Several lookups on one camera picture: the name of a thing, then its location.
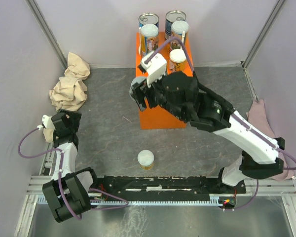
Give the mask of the white lid small can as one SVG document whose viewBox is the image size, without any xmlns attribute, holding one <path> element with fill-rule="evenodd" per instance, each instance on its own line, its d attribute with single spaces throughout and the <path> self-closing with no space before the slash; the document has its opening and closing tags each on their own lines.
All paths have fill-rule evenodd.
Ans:
<svg viewBox="0 0 296 237">
<path fill-rule="evenodd" d="M 183 72 L 186 67 L 186 56 L 182 49 L 173 49 L 169 54 L 170 72 Z"/>
</svg>

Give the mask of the yellow labelled can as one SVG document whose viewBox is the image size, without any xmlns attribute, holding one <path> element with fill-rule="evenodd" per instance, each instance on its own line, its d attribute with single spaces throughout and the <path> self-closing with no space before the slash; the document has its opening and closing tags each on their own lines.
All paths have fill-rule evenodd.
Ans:
<svg viewBox="0 0 296 237">
<path fill-rule="evenodd" d="M 159 29 L 154 24 L 143 25 L 140 29 L 141 56 L 145 57 L 158 48 Z"/>
</svg>

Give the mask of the yellow can white lid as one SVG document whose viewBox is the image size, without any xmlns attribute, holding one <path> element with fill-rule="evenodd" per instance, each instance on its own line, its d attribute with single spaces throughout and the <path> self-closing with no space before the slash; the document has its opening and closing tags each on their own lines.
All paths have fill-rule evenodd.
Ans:
<svg viewBox="0 0 296 237">
<path fill-rule="evenodd" d="M 138 153 L 137 160 L 143 170 L 150 170 L 154 165 L 154 154 L 150 150 L 142 150 Z"/>
</svg>

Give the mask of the colourful can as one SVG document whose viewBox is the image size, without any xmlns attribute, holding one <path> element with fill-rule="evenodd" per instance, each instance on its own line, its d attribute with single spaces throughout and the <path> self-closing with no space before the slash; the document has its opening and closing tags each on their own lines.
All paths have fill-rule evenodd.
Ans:
<svg viewBox="0 0 296 237">
<path fill-rule="evenodd" d="M 188 37 L 189 24 L 186 21 L 176 21 L 171 26 L 171 36 L 179 38 L 183 44 Z M 170 42 L 170 50 L 181 48 L 181 44 L 176 40 Z"/>
</svg>

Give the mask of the blue tall tin can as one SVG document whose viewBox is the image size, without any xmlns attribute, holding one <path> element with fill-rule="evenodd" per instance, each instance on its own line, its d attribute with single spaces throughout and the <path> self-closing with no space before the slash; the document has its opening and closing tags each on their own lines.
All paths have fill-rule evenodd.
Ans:
<svg viewBox="0 0 296 237">
<path fill-rule="evenodd" d="M 156 13 L 143 13 L 139 16 L 138 18 L 139 21 L 139 27 L 142 27 L 143 25 L 146 24 L 153 24 L 156 27 L 159 27 L 159 17 Z"/>
</svg>

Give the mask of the grey lid can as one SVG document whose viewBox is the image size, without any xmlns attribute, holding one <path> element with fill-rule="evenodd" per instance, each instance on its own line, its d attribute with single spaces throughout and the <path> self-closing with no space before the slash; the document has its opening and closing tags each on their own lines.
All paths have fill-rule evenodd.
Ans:
<svg viewBox="0 0 296 237">
<path fill-rule="evenodd" d="M 146 77 L 144 76 L 140 76 L 140 77 L 135 77 L 132 82 L 131 82 L 131 86 L 130 86 L 130 89 L 129 89 L 129 94 L 130 94 L 130 97 L 134 100 L 134 93 L 133 93 L 133 89 L 132 89 L 132 86 L 135 85 L 136 83 L 140 84 L 142 83 L 144 80 L 146 79 Z"/>
</svg>

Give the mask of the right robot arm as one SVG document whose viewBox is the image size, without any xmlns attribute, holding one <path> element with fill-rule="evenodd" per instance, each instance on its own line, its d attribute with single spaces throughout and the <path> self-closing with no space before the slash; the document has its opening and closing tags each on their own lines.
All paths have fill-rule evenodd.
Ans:
<svg viewBox="0 0 296 237">
<path fill-rule="evenodd" d="M 233 164 L 222 169 L 217 189 L 228 193 L 246 178 L 266 179 L 284 171 L 280 152 L 284 139 L 273 139 L 260 132 L 224 98 L 202 85 L 196 74 L 183 72 L 162 76 L 148 84 L 146 77 L 133 79 L 130 96 L 139 109 L 160 106 L 198 130 L 221 136 L 242 149 Z"/>
</svg>

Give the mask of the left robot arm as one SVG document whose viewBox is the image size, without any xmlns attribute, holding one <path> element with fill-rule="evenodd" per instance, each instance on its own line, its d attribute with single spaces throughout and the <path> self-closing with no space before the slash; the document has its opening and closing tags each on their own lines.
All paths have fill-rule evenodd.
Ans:
<svg viewBox="0 0 296 237">
<path fill-rule="evenodd" d="M 43 125 L 53 129 L 56 153 L 55 171 L 42 191 L 54 219 L 61 223 L 72 217 L 80 220 L 82 213 L 91 209 L 88 192 L 99 188 L 99 180 L 91 167 L 75 171 L 78 153 L 78 128 L 81 113 L 60 109 L 57 114 L 43 116 Z"/>
</svg>

